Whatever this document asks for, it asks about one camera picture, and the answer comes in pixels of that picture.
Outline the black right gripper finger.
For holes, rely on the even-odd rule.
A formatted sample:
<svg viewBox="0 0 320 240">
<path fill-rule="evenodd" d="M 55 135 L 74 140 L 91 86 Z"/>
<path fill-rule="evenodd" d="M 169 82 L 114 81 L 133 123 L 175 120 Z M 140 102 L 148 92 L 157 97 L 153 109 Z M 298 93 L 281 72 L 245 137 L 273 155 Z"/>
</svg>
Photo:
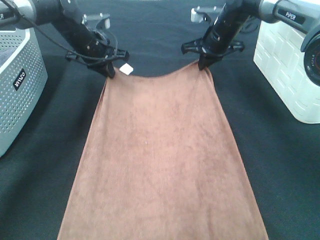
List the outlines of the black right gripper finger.
<svg viewBox="0 0 320 240">
<path fill-rule="evenodd" d="M 208 59 L 205 55 L 201 54 L 198 60 L 198 69 L 200 71 L 204 70 L 208 66 Z"/>
<path fill-rule="evenodd" d="M 209 68 L 211 65 L 217 63 L 217 62 L 220 62 L 221 60 L 223 59 L 222 56 L 220 57 L 204 57 L 204 60 L 203 60 L 203 67 L 204 68 Z"/>
</svg>

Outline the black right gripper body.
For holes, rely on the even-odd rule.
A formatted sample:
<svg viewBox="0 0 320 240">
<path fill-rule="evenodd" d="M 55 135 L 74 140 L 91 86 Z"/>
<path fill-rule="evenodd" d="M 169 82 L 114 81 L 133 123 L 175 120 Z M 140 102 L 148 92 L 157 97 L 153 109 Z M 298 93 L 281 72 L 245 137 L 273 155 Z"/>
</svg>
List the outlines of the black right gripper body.
<svg viewBox="0 0 320 240">
<path fill-rule="evenodd" d="M 243 52 L 245 45 L 235 40 L 245 23 L 245 13 L 240 8 L 226 4 L 216 20 L 206 30 L 203 37 L 183 43 L 181 51 L 205 55 L 206 57 L 224 57 L 234 52 Z"/>
</svg>

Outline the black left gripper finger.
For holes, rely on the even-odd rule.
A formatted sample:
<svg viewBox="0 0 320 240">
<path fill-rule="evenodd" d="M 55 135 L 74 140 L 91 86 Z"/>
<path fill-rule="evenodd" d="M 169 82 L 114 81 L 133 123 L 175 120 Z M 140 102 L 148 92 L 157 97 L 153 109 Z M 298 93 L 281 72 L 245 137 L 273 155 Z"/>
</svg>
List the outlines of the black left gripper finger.
<svg viewBox="0 0 320 240">
<path fill-rule="evenodd" d="M 93 64 L 88 64 L 87 68 L 90 70 L 93 70 L 99 74 L 101 74 L 104 77 L 109 77 L 110 73 L 109 73 L 109 67 L 107 63 L 93 63 Z"/>
<path fill-rule="evenodd" d="M 116 72 L 114 69 L 114 65 L 112 61 L 106 62 L 106 76 L 109 78 L 113 78 L 115 76 Z"/>
</svg>

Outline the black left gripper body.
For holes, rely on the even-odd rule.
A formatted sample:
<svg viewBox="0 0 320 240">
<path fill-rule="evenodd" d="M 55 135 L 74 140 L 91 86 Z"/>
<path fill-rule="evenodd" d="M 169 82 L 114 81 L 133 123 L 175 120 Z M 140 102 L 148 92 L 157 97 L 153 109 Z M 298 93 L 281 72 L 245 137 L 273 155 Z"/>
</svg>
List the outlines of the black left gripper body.
<svg viewBox="0 0 320 240">
<path fill-rule="evenodd" d="M 119 49 L 118 40 L 114 34 L 115 46 L 111 45 L 109 29 L 96 29 L 96 22 L 89 22 L 88 26 L 82 25 L 81 20 L 77 21 L 69 17 L 63 17 L 53 22 L 55 29 L 63 36 L 72 47 L 68 50 L 68 60 L 83 60 L 84 65 L 94 63 L 106 63 L 107 61 L 123 60 L 128 61 L 130 54 L 126 50 Z"/>
</svg>

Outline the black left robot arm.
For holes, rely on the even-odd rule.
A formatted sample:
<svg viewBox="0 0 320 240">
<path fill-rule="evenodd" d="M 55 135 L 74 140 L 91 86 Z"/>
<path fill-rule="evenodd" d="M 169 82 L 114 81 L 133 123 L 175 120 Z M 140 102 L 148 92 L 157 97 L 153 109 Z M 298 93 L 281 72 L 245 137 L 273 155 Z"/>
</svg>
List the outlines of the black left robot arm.
<svg viewBox="0 0 320 240">
<path fill-rule="evenodd" d="M 75 0 L 2 0 L 0 2 L 0 25 L 16 29 L 39 29 L 52 24 L 70 48 L 49 41 L 66 50 L 65 58 L 85 65 L 105 77 L 113 78 L 113 62 L 128 61 L 130 54 L 119 49 L 118 42 L 111 45 L 110 14 L 87 14 L 81 11 Z"/>
</svg>

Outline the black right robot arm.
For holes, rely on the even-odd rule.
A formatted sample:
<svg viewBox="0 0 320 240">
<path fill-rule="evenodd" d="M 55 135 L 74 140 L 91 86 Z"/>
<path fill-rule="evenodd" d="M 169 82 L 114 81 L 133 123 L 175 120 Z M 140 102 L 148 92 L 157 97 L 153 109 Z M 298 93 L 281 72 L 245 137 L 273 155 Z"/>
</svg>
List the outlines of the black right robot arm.
<svg viewBox="0 0 320 240">
<path fill-rule="evenodd" d="M 250 17 L 273 24 L 281 21 L 305 34 L 300 51 L 308 78 L 320 84 L 320 2 L 307 0 L 227 0 L 213 20 L 211 7 L 194 9 L 193 23 L 210 22 L 203 37 L 183 43 L 181 52 L 199 54 L 198 68 L 203 70 L 224 56 L 242 52 L 242 41 L 235 40 Z"/>
</svg>

